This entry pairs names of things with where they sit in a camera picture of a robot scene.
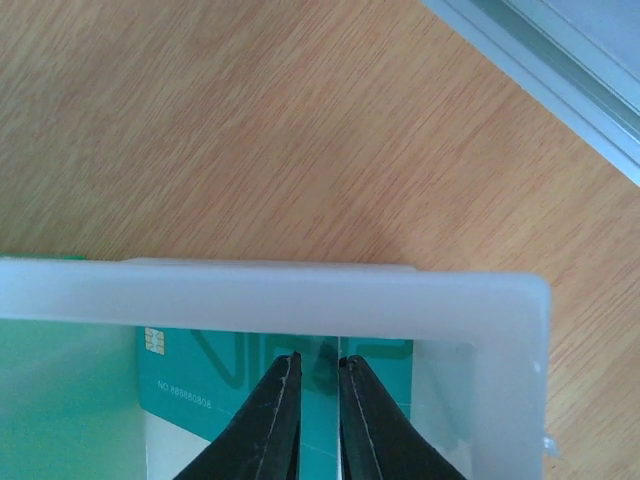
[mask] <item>wood grain surface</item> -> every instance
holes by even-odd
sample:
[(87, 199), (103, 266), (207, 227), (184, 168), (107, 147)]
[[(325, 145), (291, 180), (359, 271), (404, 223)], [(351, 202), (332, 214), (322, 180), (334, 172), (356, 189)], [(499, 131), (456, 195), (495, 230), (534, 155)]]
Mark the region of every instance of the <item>wood grain surface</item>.
[(640, 478), (640, 191), (418, 2), (0, 7), (0, 251), (538, 273), (547, 478)]

